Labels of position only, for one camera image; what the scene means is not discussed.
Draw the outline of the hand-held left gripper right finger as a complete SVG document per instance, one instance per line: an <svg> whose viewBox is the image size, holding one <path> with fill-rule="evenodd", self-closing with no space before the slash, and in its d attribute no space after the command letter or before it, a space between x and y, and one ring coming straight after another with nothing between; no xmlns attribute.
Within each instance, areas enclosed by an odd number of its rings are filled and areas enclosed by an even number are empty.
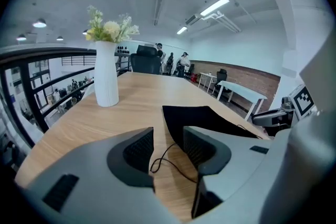
<svg viewBox="0 0 336 224"><path fill-rule="evenodd" d="M183 128L184 152L197 170L193 219L260 219L285 156L289 132L273 140Z"/></svg>

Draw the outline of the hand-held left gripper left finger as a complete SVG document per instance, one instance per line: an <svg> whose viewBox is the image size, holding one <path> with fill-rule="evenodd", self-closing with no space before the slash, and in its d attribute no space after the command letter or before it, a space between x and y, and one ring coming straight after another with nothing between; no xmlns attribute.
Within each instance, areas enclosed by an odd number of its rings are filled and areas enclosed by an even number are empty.
<svg viewBox="0 0 336 224"><path fill-rule="evenodd" d="M48 223L178 223L155 195L153 128L72 149L21 189Z"/></svg>

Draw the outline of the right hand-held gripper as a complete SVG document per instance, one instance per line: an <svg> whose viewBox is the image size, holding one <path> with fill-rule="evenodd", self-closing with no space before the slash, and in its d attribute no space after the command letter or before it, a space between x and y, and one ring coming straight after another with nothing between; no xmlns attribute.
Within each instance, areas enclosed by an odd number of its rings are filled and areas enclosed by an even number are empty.
<svg viewBox="0 0 336 224"><path fill-rule="evenodd" d="M288 96L281 99L281 108L254 114L252 123L257 126L280 126L284 117L288 116L289 126L293 127L300 120L311 114L315 103L306 85L297 86Z"/></svg>

